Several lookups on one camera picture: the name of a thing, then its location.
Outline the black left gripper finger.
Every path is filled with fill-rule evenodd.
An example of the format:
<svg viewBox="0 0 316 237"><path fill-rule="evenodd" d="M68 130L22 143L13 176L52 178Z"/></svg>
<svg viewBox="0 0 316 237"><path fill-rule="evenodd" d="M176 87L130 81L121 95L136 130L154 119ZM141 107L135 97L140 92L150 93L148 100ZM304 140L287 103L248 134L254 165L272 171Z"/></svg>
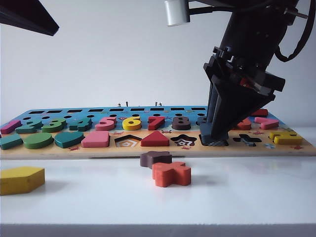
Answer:
<svg viewBox="0 0 316 237"><path fill-rule="evenodd" d="M2 24L53 36L58 24L38 0L0 0Z"/></svg>

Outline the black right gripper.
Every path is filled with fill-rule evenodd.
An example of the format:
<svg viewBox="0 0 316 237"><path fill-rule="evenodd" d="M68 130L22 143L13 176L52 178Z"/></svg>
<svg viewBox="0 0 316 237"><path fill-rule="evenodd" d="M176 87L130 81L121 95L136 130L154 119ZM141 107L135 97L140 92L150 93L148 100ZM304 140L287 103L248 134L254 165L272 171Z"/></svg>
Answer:
<svg viewBox="0 0 316 237"><path fill-rule="evenodd" d="M215 47L203 68L210 80L207 123L210 136L226 138L228 131L282 91L285 79L266 71L276 48Z"/></svg>

